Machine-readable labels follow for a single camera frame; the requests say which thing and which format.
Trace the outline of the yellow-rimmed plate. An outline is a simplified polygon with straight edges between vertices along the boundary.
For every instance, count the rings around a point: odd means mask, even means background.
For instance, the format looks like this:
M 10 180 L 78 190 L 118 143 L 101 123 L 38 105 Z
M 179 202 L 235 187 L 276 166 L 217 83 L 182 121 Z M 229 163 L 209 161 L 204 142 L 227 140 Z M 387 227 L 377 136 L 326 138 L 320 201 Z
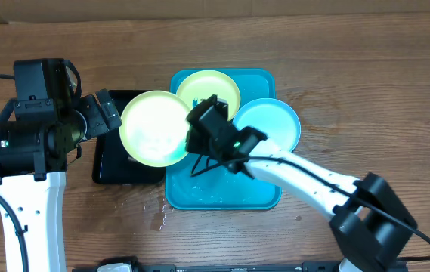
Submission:
M 236 82 L 217 70 L 201 70 L 184 79 L 176 90 L 191 109 L 213 94 L 227 103 L 228 119 L 232 120 L 240 108 L 241 94 Z
M 122 111 L 122 145 L 141 164 L 157 168 L 174 165 L 187 155 L 189 112 L 189 106 L 170 92 L 139 94 Z

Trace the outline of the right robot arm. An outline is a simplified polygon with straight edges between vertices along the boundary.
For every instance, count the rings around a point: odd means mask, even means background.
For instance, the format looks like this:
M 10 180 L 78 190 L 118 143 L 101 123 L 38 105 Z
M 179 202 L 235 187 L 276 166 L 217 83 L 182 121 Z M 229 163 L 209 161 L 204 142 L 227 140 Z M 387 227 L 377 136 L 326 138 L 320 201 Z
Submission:
M 340 271 L 390 270 L 417 227 L 384 178 L 337 174 L 284 150 L 254 128 L 227 128 L 217 137 L 191 128 L 187 150 L 274 184 L 318 210 L 344 256 Z

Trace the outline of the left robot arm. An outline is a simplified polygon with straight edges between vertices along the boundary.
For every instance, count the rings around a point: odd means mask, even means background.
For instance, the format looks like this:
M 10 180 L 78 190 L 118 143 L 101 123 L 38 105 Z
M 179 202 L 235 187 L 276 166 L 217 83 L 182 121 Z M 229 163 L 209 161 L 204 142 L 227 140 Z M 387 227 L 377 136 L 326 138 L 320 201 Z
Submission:
M 121 125 L 109 91 L 28 94 L 0 114 L 0 212 L 9 271 L 65 271 L 67 154 Z

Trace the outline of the teal plastic tray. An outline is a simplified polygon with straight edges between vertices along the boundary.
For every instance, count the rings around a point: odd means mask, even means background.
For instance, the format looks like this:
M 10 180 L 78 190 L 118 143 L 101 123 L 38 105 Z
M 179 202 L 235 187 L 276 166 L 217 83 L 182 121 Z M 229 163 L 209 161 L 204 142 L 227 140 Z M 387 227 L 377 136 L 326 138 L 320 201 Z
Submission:
M 274 77 L 257 68 L 225 68 L 221 70 L 238 85 L 241 105 L 259 98 L 275 98 Z M 191 169 L 205 168 L 206 157 L 186 155 L 166 169 L 166 198 L 183 210 L 264 210 L 278 204 L 282 190 L 243 173 L 232 174 L 219 167 L 191 177 Z

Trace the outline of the black plastic tray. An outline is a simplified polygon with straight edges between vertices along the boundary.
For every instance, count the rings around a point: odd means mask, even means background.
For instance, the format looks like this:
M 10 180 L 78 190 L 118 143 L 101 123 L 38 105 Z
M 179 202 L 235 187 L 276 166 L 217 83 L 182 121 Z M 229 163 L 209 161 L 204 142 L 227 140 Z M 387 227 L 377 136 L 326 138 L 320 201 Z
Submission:
M 103 185 L 161 184 L 166 168 L 154 168 L 133 159 L 122 145 L 119 129 L 97 137 L 92 180 Z

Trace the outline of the light blue plate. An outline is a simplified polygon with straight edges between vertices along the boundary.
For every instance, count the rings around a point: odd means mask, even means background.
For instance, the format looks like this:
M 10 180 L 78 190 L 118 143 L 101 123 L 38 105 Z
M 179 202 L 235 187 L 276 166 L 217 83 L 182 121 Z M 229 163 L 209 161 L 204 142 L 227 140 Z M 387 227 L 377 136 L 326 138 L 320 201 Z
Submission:
M 235 115 L 233 124 L 238 129 L 256 128 L 289 152 L 296 148 L 302 135 L 301 123 L 294 109 L 274 98 L 248 102 Z

